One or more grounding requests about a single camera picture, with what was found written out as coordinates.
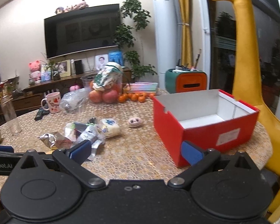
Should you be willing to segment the silver foil packet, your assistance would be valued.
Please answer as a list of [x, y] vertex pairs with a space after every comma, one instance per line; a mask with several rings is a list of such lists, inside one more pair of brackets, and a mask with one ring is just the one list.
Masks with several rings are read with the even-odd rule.
[[86, 154], [88, 161], [94, 161], [99, 147], [105, 144], [105, 135], [96, 124], [88, 124], [83, 132], [77, 137], [75, 144], [86, 142]]

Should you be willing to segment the silver snack wrapper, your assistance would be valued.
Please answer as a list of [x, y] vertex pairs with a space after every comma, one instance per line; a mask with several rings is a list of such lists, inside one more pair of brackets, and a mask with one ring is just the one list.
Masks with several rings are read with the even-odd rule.
[[51, 150], [56, 150], [61, 148], [69, 149], [72, 145], [72, 141], [66, 138], [65, 136], [63, 136], [58, 131], [52, 133], [45, 133], [39, 136], [38, 139]]

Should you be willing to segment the blueberry bread packet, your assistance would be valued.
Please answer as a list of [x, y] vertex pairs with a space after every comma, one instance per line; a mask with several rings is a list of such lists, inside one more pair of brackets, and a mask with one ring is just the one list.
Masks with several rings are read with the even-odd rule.
[[118, 136], [121, 133], [119, 124], [113, 118], [101, 119], [99, 122], [99, 128], [107, 139]]

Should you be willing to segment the cartoon monster face toy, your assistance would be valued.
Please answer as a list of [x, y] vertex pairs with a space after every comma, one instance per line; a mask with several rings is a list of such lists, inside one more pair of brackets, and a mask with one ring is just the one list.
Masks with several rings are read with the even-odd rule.
[[136, 128], [136, 127], [141, 126], [142, 124], [143, 124], [143, 121], [139, 117], [132, 117], [128, 120], [128, 126], [130, 128]]

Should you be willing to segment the tissue pack green blue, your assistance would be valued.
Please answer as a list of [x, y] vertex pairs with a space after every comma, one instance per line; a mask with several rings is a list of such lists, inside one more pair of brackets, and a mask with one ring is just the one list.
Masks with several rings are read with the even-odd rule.
[[67, 123], [65, 126], [65, 134], [64, 136], [68, 138], [70, 141], [75, 142], [77, 138], [81, 135], [83, 131], [86, 130], [86, 128], [89, 126], [89, 124], [85, 123]]

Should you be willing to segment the small black item bag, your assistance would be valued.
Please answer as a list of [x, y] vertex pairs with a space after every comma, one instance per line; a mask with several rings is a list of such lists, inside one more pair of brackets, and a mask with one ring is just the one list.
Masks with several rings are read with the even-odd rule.
[[89, 124], [98, 124], [98, 120], [95, 118], [95, 117], [92, 117], [92, 118], [90, 118], [89, 120], [88, 120], [88, 123]]

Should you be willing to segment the clear drinking glass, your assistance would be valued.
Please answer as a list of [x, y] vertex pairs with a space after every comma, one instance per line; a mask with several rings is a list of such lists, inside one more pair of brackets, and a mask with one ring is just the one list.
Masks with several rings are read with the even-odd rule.
[[10, 96], [4, 96], [0, 102], [0, 105], [11, 134], [13, 136], [18, 135], [21, 132], [21, 126], [17, 119], [17, 115]]

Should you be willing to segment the gold patterned tablecloth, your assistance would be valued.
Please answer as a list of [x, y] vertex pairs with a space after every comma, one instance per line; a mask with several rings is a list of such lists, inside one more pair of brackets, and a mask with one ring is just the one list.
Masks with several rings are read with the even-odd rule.
[[[11, 146], [15, 152], [26, 152], [35, 149], [49, 152], [49, 148], [38, 137], [44, 133], [65, 132], [67, 123], [87, 122], [90, 118], [113, 118], [120, 128], [119, 136], [107, 139], [99, 147], [94, 161], [83, 163], [83, 167], [105, 179], [154, 180], [168, 181], [181, 173], [183, 168], [175, 166], [153, 124], [153, 100], [144, 103], [127, 101], [112, 105], [85, 105], [79, 114], [50, 114], [35, 121], [36, 111], [18, 117], [22, 131], [13, 136], [7, 124], [0, 126], [2, 145]], [[139, 117], [143, 124], [136, 128], [128, 126], [128, 120]]]

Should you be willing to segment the red apple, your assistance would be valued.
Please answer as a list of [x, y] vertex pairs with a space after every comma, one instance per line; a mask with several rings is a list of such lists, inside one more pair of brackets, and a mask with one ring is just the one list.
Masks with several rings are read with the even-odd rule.
[[118, 91], [110, 89], [102, 93], [102, 100], [107, 104], [113, 104], [117, 102], [118, 96]]
[[102, 102], [102, 91], [92, 90], [88, 96], [89, 96], [89, 99], [91, 100], [91, 102], [93, 102], [93, 103]]

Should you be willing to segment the clear fruit container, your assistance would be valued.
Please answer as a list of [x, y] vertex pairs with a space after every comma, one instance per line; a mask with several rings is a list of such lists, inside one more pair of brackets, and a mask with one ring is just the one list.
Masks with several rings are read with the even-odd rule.
[[117, 103], [119, 96], [122, 95], [122, 74], [116, 72], [108, 75], [97, 74], [95, 71], [80, 78], [90, 102]]

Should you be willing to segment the yellow giraffe chair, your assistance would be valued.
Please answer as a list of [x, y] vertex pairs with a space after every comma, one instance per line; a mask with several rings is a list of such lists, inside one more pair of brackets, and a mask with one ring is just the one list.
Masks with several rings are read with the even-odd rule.
[[[273, 146], [273, 155], [266, 167], [280, 176], [280, 120], [272, 113], [262, 98], [262, 80], [259, 62], [256, 25], [251, 0], [230, 1], [236, 17], [236, 62], [233, 92], [237, 100], [243, 100], [260, 110], [259, 122], [265, 127]], [[280, 206], [280, 190], [269, 211]]]

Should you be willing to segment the pink pig plush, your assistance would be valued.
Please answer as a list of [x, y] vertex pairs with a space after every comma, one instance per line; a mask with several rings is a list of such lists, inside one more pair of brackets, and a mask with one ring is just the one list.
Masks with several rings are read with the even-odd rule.
[[41, 63], [39, 60], [30, 62], [29, 63], [30, 68], [30, 76], [31, 78], [34, 78], [35, 83], [41, 82]]

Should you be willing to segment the white air conditioner column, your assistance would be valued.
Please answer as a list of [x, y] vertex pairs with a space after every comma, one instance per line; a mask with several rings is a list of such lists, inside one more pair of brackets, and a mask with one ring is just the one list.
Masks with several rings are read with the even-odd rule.
[[177, 61], [177, 20], [173, 0], [153, 0], [156, 54], [160, 89], [165, 89], [165, 74]]

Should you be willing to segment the child photo frame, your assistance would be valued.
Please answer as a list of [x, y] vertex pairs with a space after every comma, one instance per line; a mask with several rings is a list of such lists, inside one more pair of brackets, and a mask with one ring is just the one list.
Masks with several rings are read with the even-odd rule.
[[108, 62], [108, 54], [95, 56], [95, 70], [101, 70]]

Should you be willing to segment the wall television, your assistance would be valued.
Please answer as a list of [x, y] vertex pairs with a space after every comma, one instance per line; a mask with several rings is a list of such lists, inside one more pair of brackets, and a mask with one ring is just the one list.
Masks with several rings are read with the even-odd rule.
[[44, 19], [47, 58], [115, 46], [119, 4], [87, 7]]

